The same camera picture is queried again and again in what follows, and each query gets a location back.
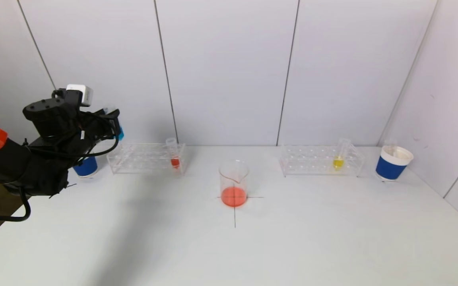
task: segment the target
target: blue cup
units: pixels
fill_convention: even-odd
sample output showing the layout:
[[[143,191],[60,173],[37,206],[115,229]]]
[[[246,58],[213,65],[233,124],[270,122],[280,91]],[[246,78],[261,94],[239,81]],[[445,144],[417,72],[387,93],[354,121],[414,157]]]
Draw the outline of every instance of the blue cup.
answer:
[[[383,146],[376,173],[383,181],[395,181],[414,158],[408,150],[397,147],[395,154],[387,152],[389,146]]]
[[[73,170],[75,170],[77,175],[81,178],[92,176],[97,172],[97,169],[98,165],[95,157],[87,157],[82,161],[81,165],[73,167]]]

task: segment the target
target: black cable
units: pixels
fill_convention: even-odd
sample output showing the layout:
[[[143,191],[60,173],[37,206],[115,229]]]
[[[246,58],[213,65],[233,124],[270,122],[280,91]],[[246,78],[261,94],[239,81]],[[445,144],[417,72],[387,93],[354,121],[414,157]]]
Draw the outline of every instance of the black cable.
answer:
[[[89,114],[91,116],[94,116],[95,118],[100,118],[100,116],[97,116],[96,114],[93,114],[93,113],[90,113],[90,112],[85,112],[85,114]],[[36,151],[36,152],[40,152],[40,153],[44,153],[44,154],[50,154],[50,155],[54,155],[54,156],[58,156],[58,157],[64,157],[64,158],[76,158],[76,157],[96,157],[96,156],[100,156],[100,155],[105,155],[109,152],[111,152],[112,150],[114,150],[117,146],[118,146],[118,143],[120,142],[120,138],[118,137],[118,134],[117,134],[117,131],[116,131],[116,127],[114,125],[112,125],[111,123],[109,123],[108,121],[104,121],[105,123],[107,123],[110,127],[111,127],[111,130],[112,132],[114,133],[114,138],[116,139],[116,141],[114,142],[113,146],[105,151],[102,151],[102,152],[98,152],[98,153],[91,153],[91,154],[68,154],[68,153],[62,153],[62,152],[54,152],[54,151],[48,151],[48,150],[43,150],[43,149],[38,149],[38,148],[35,148],[35,147],[28,147],[28,149],[30,150],[33,150],[33,151]]]
[[[19,188],[19,195],[26,209],[24,216],[0,216],[0,220],[2,221],[25,221],[31,215],[31,206],[29,206],[29,202],[27,201],[26,193],[24,192],[24,188]]]

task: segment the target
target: white table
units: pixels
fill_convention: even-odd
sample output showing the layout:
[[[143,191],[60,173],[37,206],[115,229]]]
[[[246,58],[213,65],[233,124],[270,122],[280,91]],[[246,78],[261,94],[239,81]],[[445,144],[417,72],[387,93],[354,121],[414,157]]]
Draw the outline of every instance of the white table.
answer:
[[[379,181],[378,148],[360,148],[360,178],[285,178],[278,147],[189,150],[182,178],[104,166],[33,197],[30,219],[0,228],[0,285],[458,286],[458,212],[409,169]],[[225,159],[264,198],[223,205]]]

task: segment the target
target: beaker with red liquid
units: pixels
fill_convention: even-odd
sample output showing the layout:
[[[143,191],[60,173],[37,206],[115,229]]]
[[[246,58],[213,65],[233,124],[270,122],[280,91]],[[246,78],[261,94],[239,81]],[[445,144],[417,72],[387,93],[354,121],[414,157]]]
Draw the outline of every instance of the beaker with red liquid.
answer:
[[[247,177],[249,168],[239,160],[225,161],[220,173],[220,198],[230,207],[239,207],[247,201]]]

